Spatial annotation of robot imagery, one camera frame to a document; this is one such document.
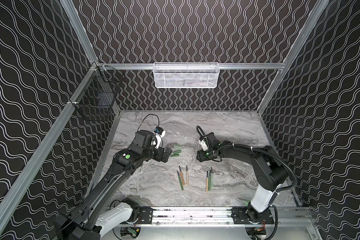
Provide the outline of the pale green pen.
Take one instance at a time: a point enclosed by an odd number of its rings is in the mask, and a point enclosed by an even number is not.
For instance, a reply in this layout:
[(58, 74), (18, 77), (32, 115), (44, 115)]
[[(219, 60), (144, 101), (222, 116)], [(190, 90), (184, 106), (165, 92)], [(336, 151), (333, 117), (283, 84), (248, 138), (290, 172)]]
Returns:
[(212, 189), (213, 187), (213, 168), (211, 167), (210, 171), (209, 171), (209, 191)]

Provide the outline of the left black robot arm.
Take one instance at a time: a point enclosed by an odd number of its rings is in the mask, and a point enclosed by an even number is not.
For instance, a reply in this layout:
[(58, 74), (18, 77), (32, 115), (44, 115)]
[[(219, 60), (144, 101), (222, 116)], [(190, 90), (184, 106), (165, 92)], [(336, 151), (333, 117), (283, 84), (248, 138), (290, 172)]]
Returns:
[(58, 240), (99, 240), (104, 229), (97, 224), (105, 204), (134, 172), (151, 159), (166, 163), (172, 153), (170, 148), (160, 146), (162, 136), (139, 130), (131, 144), (117, 152), (100, 182), (76, 208), (60, 213), (54, 221)]

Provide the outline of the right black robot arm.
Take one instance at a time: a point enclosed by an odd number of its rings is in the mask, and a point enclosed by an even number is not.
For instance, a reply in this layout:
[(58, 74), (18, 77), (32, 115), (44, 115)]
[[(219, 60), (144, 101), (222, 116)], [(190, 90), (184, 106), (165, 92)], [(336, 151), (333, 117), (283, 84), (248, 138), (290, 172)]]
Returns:
[(220, 142), (214, 133), (199, 132), (197, 152), (199, 162), (229, 158), (252, 166), (258, 187), (248, 204), (248, 212), (259, 215), (265, 212), (280, 192), (292, 190), (297, 185), (297, 176), (288, 164), (275, 153), (272, 147), (251, 147), (230, 141)]

